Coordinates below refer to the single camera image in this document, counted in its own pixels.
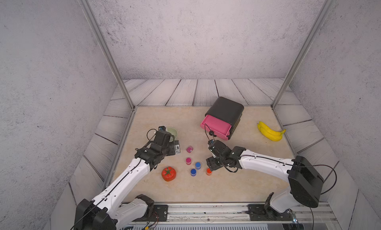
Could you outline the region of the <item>light blue paint can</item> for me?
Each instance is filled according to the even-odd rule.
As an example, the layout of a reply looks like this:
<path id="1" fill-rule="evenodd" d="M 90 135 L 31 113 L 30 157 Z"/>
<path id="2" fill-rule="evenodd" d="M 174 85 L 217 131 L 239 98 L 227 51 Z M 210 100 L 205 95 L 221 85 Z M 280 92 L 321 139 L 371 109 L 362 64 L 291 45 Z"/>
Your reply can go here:
<path id="1" fill-rule="evenodd" d="M 195 163 L 195 169 L 196 170 L 200 170 L 201 169 L 201 163 L 200 162 L 196 162 Z"/>

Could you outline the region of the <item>pink top drawer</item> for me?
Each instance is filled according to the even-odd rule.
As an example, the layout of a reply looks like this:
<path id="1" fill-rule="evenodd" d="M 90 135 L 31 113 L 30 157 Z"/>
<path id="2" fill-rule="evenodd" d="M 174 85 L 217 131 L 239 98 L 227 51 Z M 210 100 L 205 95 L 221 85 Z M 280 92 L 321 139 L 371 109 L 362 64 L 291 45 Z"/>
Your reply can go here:
<path id="1" fill-rule="evenodd" d="M 200 124 L 200 127 L 207 133 L 213 132 L 212 135 L 220 139 L 226 141 L 230 139 L 232 125 L 216 117 L 207 115 Z"/>

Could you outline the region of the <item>black drawer cabinet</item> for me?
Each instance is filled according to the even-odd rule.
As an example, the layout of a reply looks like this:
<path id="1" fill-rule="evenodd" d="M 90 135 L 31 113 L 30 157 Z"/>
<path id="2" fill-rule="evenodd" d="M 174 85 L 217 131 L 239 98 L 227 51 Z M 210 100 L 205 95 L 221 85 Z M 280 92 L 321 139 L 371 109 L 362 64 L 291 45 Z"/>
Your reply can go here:
<path id="1" fill-rule="evenodd" d="M 243 111 L 244 106 L 242 104 L 224 97 L 219 97 L 211 106 L 211 108 L 206 112 L 205 117 L 207 115 L 211 115 L 227 123 L 230 123 L 232 125 L 230 134 L 231 138 L 241 120 Z"/>

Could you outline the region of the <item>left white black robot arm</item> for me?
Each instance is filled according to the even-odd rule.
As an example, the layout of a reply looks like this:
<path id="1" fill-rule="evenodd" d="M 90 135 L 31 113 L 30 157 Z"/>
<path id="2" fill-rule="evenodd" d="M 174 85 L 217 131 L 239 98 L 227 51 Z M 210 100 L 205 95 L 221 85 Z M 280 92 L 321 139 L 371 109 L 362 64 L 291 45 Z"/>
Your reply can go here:
<path id="1" fill-rule="evenodd" d="M 166 127 L 160 126 L 124 170 L 92 200 L 83 199 L 76 207 L 73 230 L 122 230 L 128 224 L 156 221 L 154 200 L 144 194 L 125 203 L 132 189 L 166 157 L 175 155 L 179 144 Z"/>

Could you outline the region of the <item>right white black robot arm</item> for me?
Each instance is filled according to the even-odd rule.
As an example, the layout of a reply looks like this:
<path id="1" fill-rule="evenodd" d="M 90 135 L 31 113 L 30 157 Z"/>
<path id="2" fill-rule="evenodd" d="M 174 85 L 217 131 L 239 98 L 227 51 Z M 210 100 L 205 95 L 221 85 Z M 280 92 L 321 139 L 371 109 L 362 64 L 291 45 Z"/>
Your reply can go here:
<path id="1" fill-rule="evenodd" d="M 281 214 L 300 204 L 309 208 L 318 207 L 324 180 L 305 157 L 275 158 L 243 147 L 231 149 L 223 142 L 214 140 L 208 141 L 208 149 L 212 157 L 207 158 L 206 163 L 211 171 L 222 167 L 231 173 L 239 169 L 249 169 L 275 176 L 288 183 L 283 191 L 268 196 L 265 202 L 267 212 Z"/>

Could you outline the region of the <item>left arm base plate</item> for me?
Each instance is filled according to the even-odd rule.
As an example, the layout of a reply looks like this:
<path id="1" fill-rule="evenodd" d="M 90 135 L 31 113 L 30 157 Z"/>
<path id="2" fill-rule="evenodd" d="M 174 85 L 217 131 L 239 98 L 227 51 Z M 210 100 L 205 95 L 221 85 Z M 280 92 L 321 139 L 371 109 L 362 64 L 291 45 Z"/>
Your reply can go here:
<path id="1" fill-rule="evenodd" d="M 138 209 L 134 212 L 138 218 L 133 220 L 134 222 L 166 222 L 168 219 L 168 205 L 153 204 L 148 206 L 138 206 Z"/>

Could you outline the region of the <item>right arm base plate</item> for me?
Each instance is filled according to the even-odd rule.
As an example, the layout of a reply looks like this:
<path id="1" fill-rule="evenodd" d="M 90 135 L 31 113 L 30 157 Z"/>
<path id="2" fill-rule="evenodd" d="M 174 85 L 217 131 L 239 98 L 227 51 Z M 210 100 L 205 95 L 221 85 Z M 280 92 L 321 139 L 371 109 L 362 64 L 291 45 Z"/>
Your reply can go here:
<path id="1" fill-rule="evenodd" d="M 249 204 L 246 214 L 249 215 L 250 221 L 293 221 L 294 218 L 290 211 L 278 213 L 265 204 Z"/>

